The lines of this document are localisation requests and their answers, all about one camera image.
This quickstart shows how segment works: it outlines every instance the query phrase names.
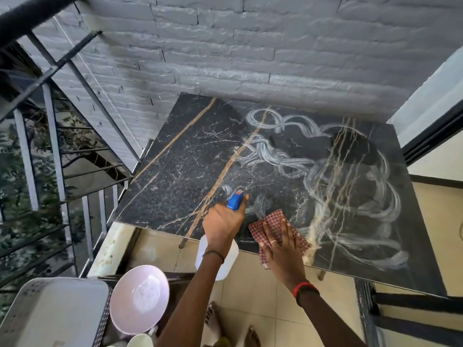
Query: table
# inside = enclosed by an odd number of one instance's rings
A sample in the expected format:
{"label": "table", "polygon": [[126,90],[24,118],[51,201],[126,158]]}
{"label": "table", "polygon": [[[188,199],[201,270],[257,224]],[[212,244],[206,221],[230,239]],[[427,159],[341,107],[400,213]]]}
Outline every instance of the table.
{"label": "table", "polygon": [[182,93],[116,221],[200,239],[207,208],[237,190],[241,250],[258,253],[248,224],[281,208],[311,266],[446,294],[392,125]]}

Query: red bracelet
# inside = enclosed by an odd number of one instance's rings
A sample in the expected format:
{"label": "red bracelet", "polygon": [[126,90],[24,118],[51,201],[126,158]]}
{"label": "red bracelet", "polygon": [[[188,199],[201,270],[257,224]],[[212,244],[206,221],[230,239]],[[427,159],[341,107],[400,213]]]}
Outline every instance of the red bracelet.
{"label": "red bracelet", "polygon": [[309,286],[309,287],[312,287],[314,289],[314,291],[318,292],[317,288],[312,285],[311,283],[308,283],[306,281],[303,281],[301,282],[298,286],[294,287],[294,290],[293,290],[293,296],[294,298],[297,299],[297,292],[299,291],[299,289],[302,287],[302,286]]}

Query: plastic bowl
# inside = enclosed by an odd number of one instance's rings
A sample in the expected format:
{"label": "plastic bowl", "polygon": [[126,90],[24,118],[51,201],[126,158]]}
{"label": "plastic bowl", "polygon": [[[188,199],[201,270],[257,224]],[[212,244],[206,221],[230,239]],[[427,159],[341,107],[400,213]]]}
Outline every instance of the plastic bowl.
{"label": "plastic bowl", "polygon": [[169,283],[155,266],[139,266],[119,280],[111,295],[109,314],[123,334],[150,330],[161,319],[169,302]]}

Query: table leg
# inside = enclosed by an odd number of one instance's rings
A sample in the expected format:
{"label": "table leg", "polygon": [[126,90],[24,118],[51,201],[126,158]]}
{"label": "table leg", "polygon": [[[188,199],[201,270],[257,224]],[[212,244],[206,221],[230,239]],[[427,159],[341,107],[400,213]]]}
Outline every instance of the table leg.
{"label": "table leg", "polygon": [[178,245],[178,248],[182,249],[183,247],[185,247],[185,244],[187,243],[188,239],[186,237],[184,237],[182,239],[182,242],[180,242],[180,245]]}
{"label": "table leg", "polygon": [[320,273],[318,274],[317,279],[320,280],[320,281],[323,281],[323,279],[325,278],[326,273],[327,272],[325,270],[320,270]]}

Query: red checkered cloth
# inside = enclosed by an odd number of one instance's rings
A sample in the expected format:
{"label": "red checkered cloth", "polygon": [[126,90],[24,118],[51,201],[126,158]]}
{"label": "red checkered cloth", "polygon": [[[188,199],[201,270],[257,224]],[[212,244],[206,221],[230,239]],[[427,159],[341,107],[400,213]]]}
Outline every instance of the red checkered cloth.
{"label": "red checkered cloth", "polygon": [[[275,212],[270,213],[265,218],[249,224],[249,230],[251,231],[251,234],[254,240],[256,240],[257,242],[264,242],[270,247],[269,240],[267,239],[267,236],[265,235],[265,231],[262,225],[262,221],[265,220],[269,225],[269,228],[270,228],[271,233],[273,234],[273,237],[278,242],[278,244],[281,245],[281,219],[282,218],[286,219],[285,215],[283,214],[283,211],[276,210]],[[297,231],[294,228],[292,229],[293,229],[293,235],[294,237],[296,237]],[[303,236],[299,238],[299,241],[300,241],[300,253],[304,254],[304,252],[308,250],[310,245],[307,242],[307,240],[304,239]],[[267,257],[265,257],[265,253],[261,248],[259,249],[259,261],[265,269],[269,268]]]}

